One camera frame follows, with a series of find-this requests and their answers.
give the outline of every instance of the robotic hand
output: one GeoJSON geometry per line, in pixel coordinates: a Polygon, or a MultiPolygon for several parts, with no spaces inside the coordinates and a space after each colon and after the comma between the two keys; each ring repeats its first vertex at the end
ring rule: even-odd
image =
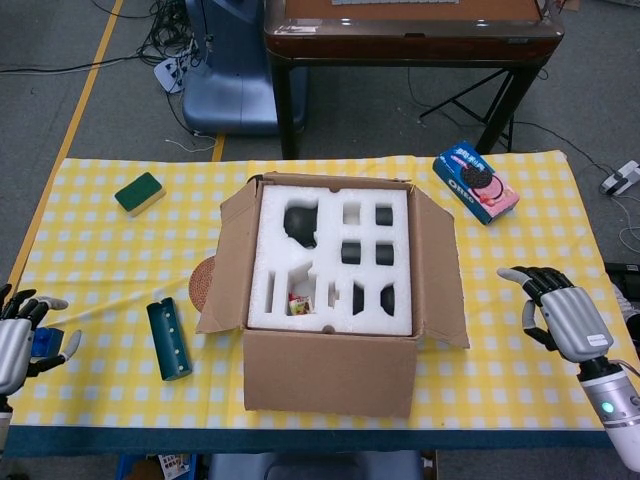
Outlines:
{"type": "Polygon", "coordinates": [[[500,268],[498,275],[531,297],[522,311],[524,332],[580,366],[578,381],[611,442],[627,468],[640,472],[640,397],[620,365],[638,372],[605,357],[613,338],[587,292],[552,268],[500,268]],[[536,326],[536,305],[547,331],[536,326]]]}
{"type": "Polygon", "coordinates": [[[65,363],[76,353],[82,337],[82,332],[76,330],[60,355],[31,363],[35,329],[49,310],[63,310],[68,303],[48,297],[31,298],[35,290],[20,290],[3,309],[4,299],[10,291],[11,285],[0,289],[0,460],[13,413],[7,397],[22,388],[27,377],[37,377],[65,363]]]}

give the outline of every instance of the box flap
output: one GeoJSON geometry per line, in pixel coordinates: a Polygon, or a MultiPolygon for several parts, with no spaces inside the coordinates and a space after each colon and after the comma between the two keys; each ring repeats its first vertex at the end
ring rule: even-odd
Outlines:
{"type": "Polygon", "coordinates": [[[207,299],[196,333],[240,327],[247,318],[253,279],[260,195],[252,180],[220,205],[222,227],[207,299]]]}
{"type": "Polygon", "coordinates": [[[413,295],[413,315],[429,337],[469,348],[453,217],[418,188],[409,215],[412,290],[422,292],[413,295]]]}
{"type": "Polygon", "coordinates": [[[245,330],[248,410],[409,416],[416,342],[408,338],[245,330]]]}
{"type": "Polygon", "coordinates": [[[408,190],[410,184],[406,179],[389,179],[374,177],[344,177],[330,175],[308,175],[304,173],[269,172],[264,180],[274,185],[295,185],[301,187],[324,187],[331,191],[342,188],[386,188],[388,190],[408,190]]]}

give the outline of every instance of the table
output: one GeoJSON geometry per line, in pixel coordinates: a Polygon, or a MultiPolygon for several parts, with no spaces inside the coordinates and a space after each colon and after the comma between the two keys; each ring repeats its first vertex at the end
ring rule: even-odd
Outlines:
{"type": "Polygon", "coordinates": [[[46,325],[82,328],[78,353],[11,397],[7,455],[98,452],[344,451],[607,445],[564,362],[524,335],[525,295],[495,269],[551,264],[593,297],[615,338],[634,350],[561,152],[489,157],[522,195],[482,226],[431,170],[432,159],[152,163],[67,159],[56,174],[21,284],[66,298],[46,325]],[[240,332],[195,335],[193,268],[215,252],[219,204],[265,171],[407,178],[455,217],[471,349],[420,345],[408,421],[243,406],[240,332]],[[167,195],[136,218],[113,193],[150,171],[167,195]],[[162,382],[148,303],[175,299],[194,373],[162,382]]]}
{"type": "Polygon", "coordinates": [[[267,0],[271,63],[282,156],[297,158],[290,72],[304,65],[504,68],[476,144],[490,153],[564,35],[553,0],[461,0],[459,4],[340,5],[331,0],[267,0]]]}

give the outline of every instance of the oreo box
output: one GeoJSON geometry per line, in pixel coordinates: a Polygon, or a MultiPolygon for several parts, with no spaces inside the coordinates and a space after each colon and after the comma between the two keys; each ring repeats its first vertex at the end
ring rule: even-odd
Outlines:
{"type": "Polygon", "coordinates": [[[467,142],[438,155],[433,171],[484,225],[511,210],[520,199],[467,142]]]}

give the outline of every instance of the gray carpet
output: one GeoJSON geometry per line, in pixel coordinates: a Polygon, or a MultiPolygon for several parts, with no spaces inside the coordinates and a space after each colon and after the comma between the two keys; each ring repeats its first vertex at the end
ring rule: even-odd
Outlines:
{"type": "MultiPolygon", "coordinates": [[[[123,13],[144,13],[147,5],[143,0],[125,0],[123,13]]],[[[567,34],[547,66],[549,78],[534,84],[517,119],[555,130],[599,162],[617,167],[638,159],[640,9],[583,0],[579,13],[567,12],[563,19],[567,34]]],[[[88,0],[3,0],[0,68],[90,61],[106,21],[107,15],[88,0]]],[[[107,58],[133,53],[149,24],[148,20],[119,19],[107,58]]],[[[433,104],[483,73],[412,69],[411,79],[416,97],[433,104]]],[[[85,79],[86,73],[0,76],[0,280],[9,275],[85,79]]],[[[311,72],[310,87],[309,121],[301,137],[303,158],[434,155],[461,139],[475,141],[480,134],[477,127],[458,127],[441,114],[418,124],[416,118],[423,108],[409,95],[404,68],[317,68],[311,72]]],[[[486,105],[492,88],[495,86],[475,92],[469,103],[486,105]]],[[[460,123],[473,123],[455,109],[447,112],[460,123]]],[[[70,155],[157,161],[208,161],[211,157],[210,152],[185,153],[165,138],[207,145],[206,139],[191,139],[176,124],[151,69],[130,61],[100,71],[70,155]]],[[[514,146],[519,151],[565,151],[577,174],[603,258],[640,263],[640,255],[621,246],[622,211],[598,195],[602,175],[594,168],[585,170],[588,161],[584,156],[529,126],[516,127],[514,146]]],[[[223,160],[279,156],[275,138],[230,137],[223,160]]],[[[640,196],[640,187],[635,187],[635,195],[640,196]]],[[[640,209],[627,203],[640,224],[640,209]]],[[[114,461],[108,457],[19,460],[2,468],[20,466],[33,472],[33,478],[43,479],[113,478],[114,461]]],[[[442,478],[457,479],[632,478],[625,476],[627,472],[611,450],[445,452],[441,472],[442,478]]]]}

